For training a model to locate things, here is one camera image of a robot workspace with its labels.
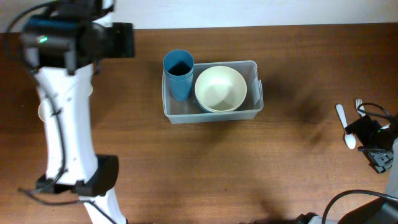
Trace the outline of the white plastic spoon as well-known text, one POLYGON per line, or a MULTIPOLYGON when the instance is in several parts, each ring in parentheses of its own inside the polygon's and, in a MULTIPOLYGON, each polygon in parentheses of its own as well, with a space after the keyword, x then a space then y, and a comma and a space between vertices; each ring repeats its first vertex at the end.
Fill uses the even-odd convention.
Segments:
MULTIPOLYGON (((348 123, 343 106, 341 104, 337 104, 335 108, 342 127, 345 129, 348 126, 348 123)), ((345 133, 344 140, 349 149, 354 149, 356 147, 356 138, 352 134, 345 133)))

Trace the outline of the white plastic fork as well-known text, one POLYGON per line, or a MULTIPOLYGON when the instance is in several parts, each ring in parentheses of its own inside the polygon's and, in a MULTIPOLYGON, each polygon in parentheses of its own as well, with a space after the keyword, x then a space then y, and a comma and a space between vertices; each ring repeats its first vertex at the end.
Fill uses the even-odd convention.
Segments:
POLYGON ((356 111, 358 112, 358 114, 363 117, 366 114, 364 113, 364 106, 363 106, 363 101, 362 99, 356 99, 356 111))

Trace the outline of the blue cup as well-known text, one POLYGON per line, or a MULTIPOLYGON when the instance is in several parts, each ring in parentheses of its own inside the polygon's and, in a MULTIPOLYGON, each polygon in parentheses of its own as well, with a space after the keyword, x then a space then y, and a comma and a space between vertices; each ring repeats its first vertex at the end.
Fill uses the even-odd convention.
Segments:
POLYGON ((163 59, 165 74, 176 81, 187 79, 193 73, 194 63, 191 53, 182 49, 168 52, 163 59))
POLYGON ((193 75, 184 80, 173 80, 170 77, 167 77, 167 83, 175 100, 185 101, 189 99, 193 86, 193 75))

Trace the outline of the cream cup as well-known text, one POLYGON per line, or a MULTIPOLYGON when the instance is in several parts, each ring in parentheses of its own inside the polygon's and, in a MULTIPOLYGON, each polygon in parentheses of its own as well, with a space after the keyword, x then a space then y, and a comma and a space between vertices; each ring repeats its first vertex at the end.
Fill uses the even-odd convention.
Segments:
POLYGON ((45 112, 46 105, 47 105, 47 100, 42 100, 37 109, 38 116, 40 120, 43 121, 44 123, 46 122, 46 112, 45 112))

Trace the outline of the blue bowl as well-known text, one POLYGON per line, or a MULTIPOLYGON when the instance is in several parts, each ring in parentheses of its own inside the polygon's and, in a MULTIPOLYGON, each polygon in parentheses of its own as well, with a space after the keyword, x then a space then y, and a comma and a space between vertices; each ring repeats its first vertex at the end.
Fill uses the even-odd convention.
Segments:
POLYGON ((209 110, 208 108, 204 107, 199 101, 196 101, 198 107, 201 109, 201 111, 203 113, 212 113, 211 110, 209 110))

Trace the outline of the cream bowl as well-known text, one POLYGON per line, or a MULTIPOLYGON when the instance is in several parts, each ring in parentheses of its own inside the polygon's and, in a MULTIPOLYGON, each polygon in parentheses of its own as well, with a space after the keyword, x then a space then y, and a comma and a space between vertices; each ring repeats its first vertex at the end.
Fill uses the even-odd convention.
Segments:
POLYGON ((195 83, 195 94, 228 93, 247 95, 248 87, 244 77, 235 69, 227 66, 207 68, 199 74, 195 83))
POLYGON ((246 94, 228 93, 219 95, 216 93, 205 93, 195 95, 199 105, 210 113, 224 113, 237 110, 245 101, 246 94))

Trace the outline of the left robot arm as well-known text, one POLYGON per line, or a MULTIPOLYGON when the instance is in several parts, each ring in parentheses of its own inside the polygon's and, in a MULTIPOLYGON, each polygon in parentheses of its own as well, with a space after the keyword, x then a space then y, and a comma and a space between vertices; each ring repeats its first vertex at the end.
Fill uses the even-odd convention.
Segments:
POLYGON ((114 5, 46 2, 20 36, 22 61, 43 105, 48 152, 45 174, 25 194, 73 192, 93 223, 126 223, 114 189, 119 160, 95 153, 90 123, 91 79, 99 62, 134 56, 132 24, 112 21, 114 5))

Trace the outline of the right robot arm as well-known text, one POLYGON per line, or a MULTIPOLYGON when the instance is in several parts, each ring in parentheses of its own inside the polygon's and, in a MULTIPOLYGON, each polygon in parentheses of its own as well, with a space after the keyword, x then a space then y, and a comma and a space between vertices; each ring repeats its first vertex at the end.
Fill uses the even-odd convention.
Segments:
POLYGON ((384 167, 381 157, 387 157, 386 166, 389 167, 390 173, 385 191, 344 191, 332 198, 322 215, 301 214, 294 223, 397 223, 397 116, 393 116, 385 128, 366 115, 345 127, 345 132, 357 136, 363 145, 358 150, 367 154, 370 160, 376 163, 377 168, 384 167), (337 200, 353 194, 372 195, 376 199, 348 212, 338 221, 327 219, 328 212, 337 200))

